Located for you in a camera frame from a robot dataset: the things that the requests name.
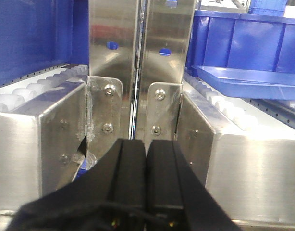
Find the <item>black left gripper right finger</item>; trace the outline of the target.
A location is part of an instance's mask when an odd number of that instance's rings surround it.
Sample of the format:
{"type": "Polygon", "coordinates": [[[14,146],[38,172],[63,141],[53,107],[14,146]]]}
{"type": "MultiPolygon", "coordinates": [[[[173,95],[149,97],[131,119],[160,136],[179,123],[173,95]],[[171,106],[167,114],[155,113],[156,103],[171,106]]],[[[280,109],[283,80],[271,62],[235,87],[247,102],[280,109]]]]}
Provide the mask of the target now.
{"type": "Polygon", "coordinates": [[[179,145],[154,140],[147,156],[147,207],[165,225],[148,231],[239,231],[191,170],[179,145]]]}

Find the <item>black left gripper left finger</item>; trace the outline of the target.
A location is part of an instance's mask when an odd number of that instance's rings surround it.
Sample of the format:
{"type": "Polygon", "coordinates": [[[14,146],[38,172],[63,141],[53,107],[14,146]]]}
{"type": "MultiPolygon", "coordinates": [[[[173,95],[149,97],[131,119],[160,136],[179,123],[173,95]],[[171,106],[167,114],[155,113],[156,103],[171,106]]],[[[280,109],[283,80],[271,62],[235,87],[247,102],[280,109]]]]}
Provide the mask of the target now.
{"type": "Polygon", "coordinates": [[[10,231],[141,231],[146,207],[142,141],[118,139],[87,173],[20,208],[10,231]]]}

